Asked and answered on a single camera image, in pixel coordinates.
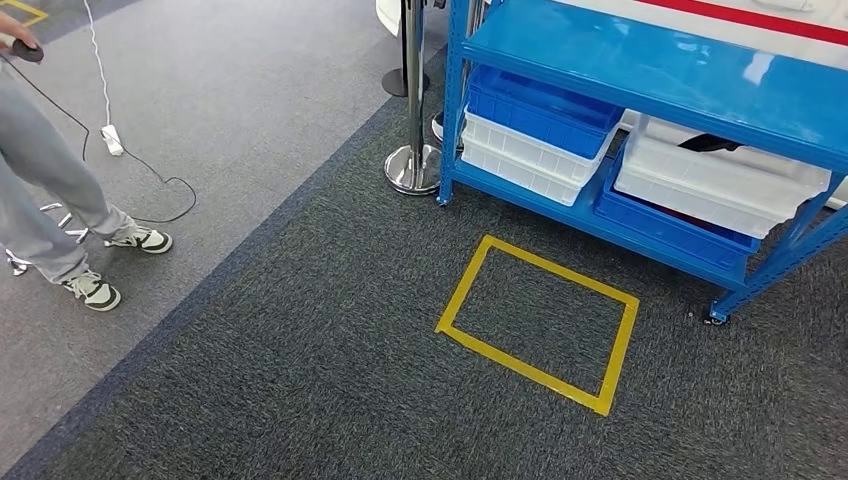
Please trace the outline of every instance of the hand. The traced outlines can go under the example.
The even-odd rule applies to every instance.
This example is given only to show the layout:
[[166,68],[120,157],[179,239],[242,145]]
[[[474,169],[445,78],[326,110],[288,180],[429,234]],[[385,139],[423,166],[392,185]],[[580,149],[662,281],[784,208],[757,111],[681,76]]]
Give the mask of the hand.
[[[32,34],[32,31],[23,26],[21,22],[15,20],[9,15],[6,15],[3,12],[0,12],[0,33],[5,33],[6,35],[11,35],[15,38],[19,38],[29,48],[38,47],[38,39],[35,38],[35,35]],[[0,41],[0,50],[2,50],[3,53],[8,53],[11,47],[11,45],[6,45],[5,42]]]

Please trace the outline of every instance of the red stripe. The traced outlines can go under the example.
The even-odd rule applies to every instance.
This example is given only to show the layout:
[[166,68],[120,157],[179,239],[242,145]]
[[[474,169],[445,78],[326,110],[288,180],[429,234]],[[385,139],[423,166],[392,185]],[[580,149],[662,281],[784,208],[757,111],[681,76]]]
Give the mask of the red stripe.
[[682,12],[694,13],[705,17],[717,18],[742,25],[764,28],[775,32],[788,33],[799,37],[807,37],[824,42],[848,46],[848,32],[836,28],[814,25],[811,23],[773,17],[762,13],[749,12],[738,8],[730,8],[698,0],[636,0],[658,7],[671,8]]

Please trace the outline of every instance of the yellow tape line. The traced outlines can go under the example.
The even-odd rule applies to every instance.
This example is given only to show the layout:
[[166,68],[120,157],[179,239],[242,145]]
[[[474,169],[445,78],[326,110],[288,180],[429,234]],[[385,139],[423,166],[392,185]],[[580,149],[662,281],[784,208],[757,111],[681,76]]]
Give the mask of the yellow tape line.
[[[486,259],[491,248],[496,248],[505,253],[508,253],[516,258],[524,260],[532,265],[542,268],[560,277],[571,280],[577,284],[590,288],[598,293],[606,295],[614,300],[624,303],[624,314],[622,315],[621,323],[618,327],[618,332],[613,342],[612,350],[610,351],[609,360],[607,362],[606,372],[604,373],[603,381],[601,382],[600,393],[598,396],[580,390],[579,388],[570,385],[558,378],[555,378],[532,365],[522,362],[521,360],[509,355],[506,352],[488,345],[465,332],[453,326],[454,320],[462,307],[462,303],[468,296],[471,290],[471,285],[474,283],[474,278],[480,273],[480,268]],[[471,262],[465,269],[462,278],[454,291],[453,296],[445,308],[442,318],[436,325],[436,332],[444,333],[453,338],[466,348],[483,355],[484,357],[497,362],[510,370],[519,373],[536,383],[544,385],[551,390],[574,400],[575,402],[591,408],[600,415],[609,415],[612,407],[613,396],[618,385],[618,379],[621,375],[621,367],[624,364],[624,355],[627,352],[627,345],[630,342],[630,335],[633,332],[633,325],[636,322],[636,314],[639,310],[639,299],[615,289],[609,285],[601,283],[597,280],[579,274],[573,270],[569,270],[561,265],[545,260],[538,255],[534,255],[526,250],[522,250],[514,245],[510,245],[502,240],[498,240],[491,235],[486,235],[471,257]]]
[[33,18],[24,22],[25,27],[31,27],[32,25],[35,25],[36,23],[47,18],[47,12],[42,12],[41,10],[33,6],[27,5],[26,3],[23,3],[19,0],[0,0],[0,7],[2,7],[3,5],[12,6],[33,15]]

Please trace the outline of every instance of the shelf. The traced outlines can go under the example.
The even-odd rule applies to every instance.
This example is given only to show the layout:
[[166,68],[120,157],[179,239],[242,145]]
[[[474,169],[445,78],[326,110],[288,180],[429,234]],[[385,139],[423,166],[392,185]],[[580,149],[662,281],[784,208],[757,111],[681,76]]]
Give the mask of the shelf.
[[462,55],[848,173],[848,71],[553,0],[506,2]]
[[452,169],[451,177],[457,182],[683,270],[708,282],[730,290],[744,288],[745,262],[741,262],[736,269],[728,272],[701,259],[669,249],[668,246],[651,237],[595,215],[595,199],[600,195],[604,179],[614,161],[615,159],[611,157],[604,159],[597,173],[583,188],[572,207],[566,207],[459,160]]

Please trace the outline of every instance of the white sneaker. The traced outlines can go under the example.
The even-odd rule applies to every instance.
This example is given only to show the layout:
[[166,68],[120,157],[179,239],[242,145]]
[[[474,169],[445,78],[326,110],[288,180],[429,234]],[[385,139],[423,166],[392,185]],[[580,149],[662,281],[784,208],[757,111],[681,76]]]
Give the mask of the white sneaker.
[[433,129],[433,135],[436,136],[440,142],[444,140],[445,129],[443,127],[445,123],[445,112],[439,112],[436,116],[433,117],[433,121],[431,122],[430,127]]
[[126,238],[106,242],[107,247],[132,247],[145,253],[165,253],[174,246],[174,240],[167,233],[147,227],[135,227]]
[[121,303],[120,292],[91,270],[62,283],[62,286],[82,300],[86,307],[98,312],[108,312]]

